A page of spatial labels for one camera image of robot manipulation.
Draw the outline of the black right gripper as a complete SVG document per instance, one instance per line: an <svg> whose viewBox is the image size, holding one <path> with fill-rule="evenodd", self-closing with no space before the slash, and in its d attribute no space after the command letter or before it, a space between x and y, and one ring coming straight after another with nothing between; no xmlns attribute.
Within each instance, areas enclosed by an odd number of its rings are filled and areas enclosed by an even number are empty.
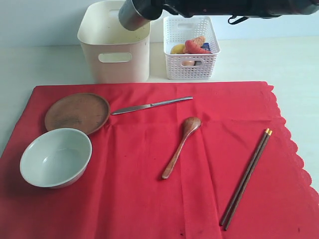
<svg viewBox="0 0 319 239"><path fill-rule="evenodd" d="M173 15L229 15L226 0L162 0L162 7Z"/></svg>

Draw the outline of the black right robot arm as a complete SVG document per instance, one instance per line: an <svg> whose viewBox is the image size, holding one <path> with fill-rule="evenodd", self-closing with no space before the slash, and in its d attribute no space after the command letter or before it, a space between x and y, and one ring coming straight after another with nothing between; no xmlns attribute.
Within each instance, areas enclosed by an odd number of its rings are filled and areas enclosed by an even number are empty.
<svg viewBox="0 0 319 239"><path fill-rule="evenodd" d="M273 18L282 15L310 15L319 10L317 0L163 0L162 6L184 17L233 15Z"/></svg>

